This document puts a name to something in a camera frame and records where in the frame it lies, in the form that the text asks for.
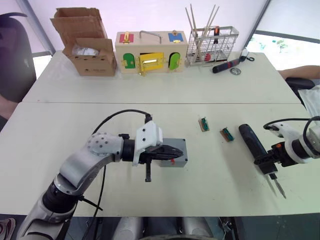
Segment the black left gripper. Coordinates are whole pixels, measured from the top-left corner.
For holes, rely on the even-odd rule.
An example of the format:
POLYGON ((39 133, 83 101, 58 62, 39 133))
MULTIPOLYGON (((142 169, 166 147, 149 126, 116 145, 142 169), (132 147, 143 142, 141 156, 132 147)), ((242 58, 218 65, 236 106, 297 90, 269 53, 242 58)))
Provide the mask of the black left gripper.
POLYGON ((139 156, 138 163, 145 165, 145 182, 151 182, 151 163, 152 160, 171 161, 179 158, 184 152, 170 145, 150 147, 139 156))

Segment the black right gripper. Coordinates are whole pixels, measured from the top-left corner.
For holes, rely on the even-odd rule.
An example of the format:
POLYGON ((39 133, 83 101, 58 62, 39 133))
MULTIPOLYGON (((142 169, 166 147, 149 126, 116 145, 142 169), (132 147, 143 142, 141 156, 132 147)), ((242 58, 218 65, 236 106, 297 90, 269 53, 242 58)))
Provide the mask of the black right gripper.
POLYGON ((254 160, 254 164, 259 167, 263 174, 275 174, 278 169, 275 163, 280 163, 282 167, 292 165, 292 158, 288 155, 284 143, 276 143, 271 146, 265 156, 260 156, 254 160))

